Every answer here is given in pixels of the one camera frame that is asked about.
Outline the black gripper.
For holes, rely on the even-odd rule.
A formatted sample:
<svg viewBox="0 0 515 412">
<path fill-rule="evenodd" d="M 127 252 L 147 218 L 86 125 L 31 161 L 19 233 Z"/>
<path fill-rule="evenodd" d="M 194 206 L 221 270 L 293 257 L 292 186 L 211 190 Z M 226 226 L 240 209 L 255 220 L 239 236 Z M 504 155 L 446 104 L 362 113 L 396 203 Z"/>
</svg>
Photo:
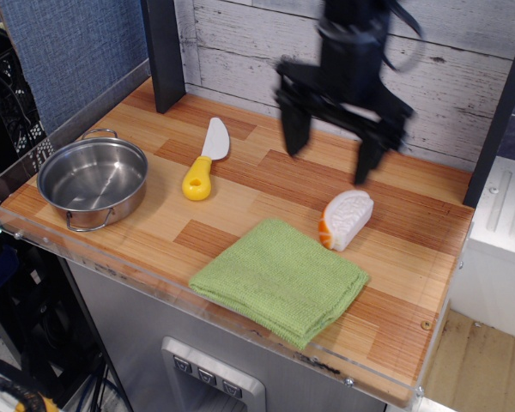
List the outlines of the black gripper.
<svg viewBox="0 0 515 412">
<path fill-rule="evenodd" d="M 286 150 L 296 156 L 308 144 L 312 117 L 349 130 L 362 140 L 354 184 L 363 185 L 387 150 L 400 149 L 413 109 L 380 80 L 385 28 L 321 25 L 318 31 L 318 65 L 282 60 L 276 66 Z"/>
</svg>

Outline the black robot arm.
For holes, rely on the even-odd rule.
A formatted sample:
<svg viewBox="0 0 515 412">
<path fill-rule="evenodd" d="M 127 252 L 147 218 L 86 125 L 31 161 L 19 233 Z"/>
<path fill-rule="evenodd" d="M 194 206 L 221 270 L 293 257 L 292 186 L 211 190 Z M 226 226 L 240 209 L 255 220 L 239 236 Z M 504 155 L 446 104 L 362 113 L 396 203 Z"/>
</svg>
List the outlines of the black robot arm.
<svg viewBox="0 0 515 412">
<path fill-rule="evenodd" d="M 360 138 L 356 185 L 366 182 L 384 153 L 400 148 L 413 110 L 380 79 L 389 62 L 385 44 L 392 15 L 423 35 L 397 1 L 327 1 L 318 21 L 319 64 L 282 60 L 276 66 L 281 77 L 276 101 L 289 155 L 307 145 L 314 118 Z"/>
</svg>

